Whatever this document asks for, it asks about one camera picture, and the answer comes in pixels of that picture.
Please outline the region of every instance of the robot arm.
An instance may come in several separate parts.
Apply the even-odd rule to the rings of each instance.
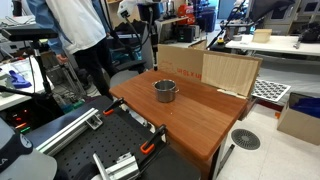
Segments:
[[[151,4],[159,2],[161,2],[161,0],[123,0],[119,4],[117,15],[122,21],[126,21],[125,18],[128,18],[132,14],[133,9],[137,4]]]

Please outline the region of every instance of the black pants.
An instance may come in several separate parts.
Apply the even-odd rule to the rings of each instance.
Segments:
[[[93,77],[93,83],[100,94],[113,100],[112,95],[109,93],[110,88],[101,69],[106,70],[110,78],[116,73],[112,65],[111,54],[107,47],[107,39],[103,38],[96,45],[77,51],[73,55],[79,68],[85,69]]]

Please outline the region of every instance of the monitor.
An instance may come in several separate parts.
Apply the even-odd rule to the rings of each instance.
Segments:
[[[277,8],[287,8],[295,0],[250,0],[249,18],[256,22],[266,14]]]

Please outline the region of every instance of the metal pot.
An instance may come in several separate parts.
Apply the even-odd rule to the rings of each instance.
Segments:
[[[152,83],[155,88],[157,100],[163,103],[171,102],[175,99],[176,93],[176,83],[172,80],[163,79]]]

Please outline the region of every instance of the floor drain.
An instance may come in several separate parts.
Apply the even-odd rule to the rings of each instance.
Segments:
[[[244,149],[255,150],[260,147],[259,138],[245,129],[236,129],[232,131],[231,138],[238,146]]]

